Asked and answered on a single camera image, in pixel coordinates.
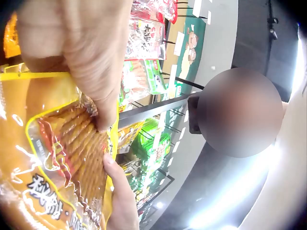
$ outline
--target red snack package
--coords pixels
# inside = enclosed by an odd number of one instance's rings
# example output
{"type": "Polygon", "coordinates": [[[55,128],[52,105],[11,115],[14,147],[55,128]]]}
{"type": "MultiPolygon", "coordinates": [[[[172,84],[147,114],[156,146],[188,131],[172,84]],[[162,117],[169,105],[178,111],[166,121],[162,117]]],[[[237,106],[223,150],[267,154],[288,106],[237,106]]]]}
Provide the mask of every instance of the red snack package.
{"type": "Polygon", "coordinates": [[[132,12],[156,11],[173,24],[177,20],[177,0],[134,0],[132,12]]]}
{"type": "Polygon", "coordinates": [[[130,16],[125,60],[165,60],[165,26],[163,23],[130,16]]]}

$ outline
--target orange packaging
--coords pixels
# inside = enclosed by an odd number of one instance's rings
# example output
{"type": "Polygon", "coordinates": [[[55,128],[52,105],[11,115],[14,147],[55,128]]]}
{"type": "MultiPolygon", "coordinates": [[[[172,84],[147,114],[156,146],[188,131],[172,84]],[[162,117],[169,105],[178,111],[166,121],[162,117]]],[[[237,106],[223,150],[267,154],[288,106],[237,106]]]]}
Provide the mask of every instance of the orange packaging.
{"type": "Polygon", "coordinates": [[[4,31],[3,49],[6,58],[20,55],[20,47],[18,44],[16,23],[17,23],[17,15],[16,13],[13,13],[4,31]]]}
{"type": "Polygon", "coordinates": [[[80,94],[68,73],[0,74],[0,209],[14,229],[106,228],[118,119],[100,134],[80,94]]]}

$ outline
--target white wall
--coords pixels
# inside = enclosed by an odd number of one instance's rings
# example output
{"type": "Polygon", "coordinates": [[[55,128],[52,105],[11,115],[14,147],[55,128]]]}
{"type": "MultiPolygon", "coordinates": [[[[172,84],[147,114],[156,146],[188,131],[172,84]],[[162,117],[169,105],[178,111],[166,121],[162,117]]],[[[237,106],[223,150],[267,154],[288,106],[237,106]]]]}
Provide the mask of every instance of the white wall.
{"type": "MultiPolygon", "coordinates": [[[[194,0],[188,2],[190,7],[194,5],[194,0]]],[[[207,17],[208,10],[212,13],[211,24],[206,25],[203,52],[195,79],[195,83],[203,86],[215,75],[231,67],[237,33],[238,0],[212,0],[212,3],[209,0],[202,0],[200,16],[207,17]]],[[[174,159],[169,167],[169,174],[175,178],[175,181],[154,201],[154,205],[162,202],[164,206],[151,216],[146,230],[153,226],[171,203],[204,146],[204,138],[201,135],[190,134],[188,122],[184,123],[184,119],[181,120],[178,129],[182,130],[183,127],[186,127],[186,132],[180,140],[178,150],[173,154],[174,159]]],[[[179,134],[175,134],[172,142],[176,143],[178,139],[179,134]]]]}

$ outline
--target cartoon illustration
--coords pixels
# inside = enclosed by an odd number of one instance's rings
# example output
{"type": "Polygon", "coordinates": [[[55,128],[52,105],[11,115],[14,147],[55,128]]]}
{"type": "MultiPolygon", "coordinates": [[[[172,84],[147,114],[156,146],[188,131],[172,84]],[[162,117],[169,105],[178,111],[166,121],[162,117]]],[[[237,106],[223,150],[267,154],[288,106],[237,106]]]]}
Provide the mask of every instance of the cartoon illustration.
{"type": "Polygon", "coordinates": [[[190,65],[196,59],[195,47],[198,42],[198,36],[194,33],[194,25],[191,25],[192,31],[187,29],[187,34],[189,35],[188,42],[185,45],[185,52],[183,54],[182,63],[181,63],[181,73],[179,78],[186,79],[190,70],[190,65]]]}
{"type": "Polygon", "coordinates": [[[193,29],[194,29],[194,25],[191,25],[192,31],[189,33],[190,29],[187,29],[187,33],[189,34],[189,40],[187,42],[187,44],[185,45],[185,49],[189,48],[193,49],[196,47],[197,42],[198,42],[198,36],[194,33],[193,29]]]}

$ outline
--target hand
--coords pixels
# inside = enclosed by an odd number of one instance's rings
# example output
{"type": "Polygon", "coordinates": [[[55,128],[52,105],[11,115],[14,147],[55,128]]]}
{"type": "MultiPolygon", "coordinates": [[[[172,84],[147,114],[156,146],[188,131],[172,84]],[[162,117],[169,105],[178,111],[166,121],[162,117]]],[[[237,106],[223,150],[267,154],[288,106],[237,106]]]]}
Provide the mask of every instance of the hand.
{"type": "Polygon", "coordinates": [[[114,185],[113,211],[107,223],[107,230],[139,230],[135,196],[124,170],[113,160],[110,154],[104,155],[103,166],[112,178],[114,185]]]}
{"type": "Polygon", "coordinates": [[[27,0],[17,12],[21,55],[32,72],[70,72],[97,106],[97,126],[116,120],[132,0],[27,0]]]}

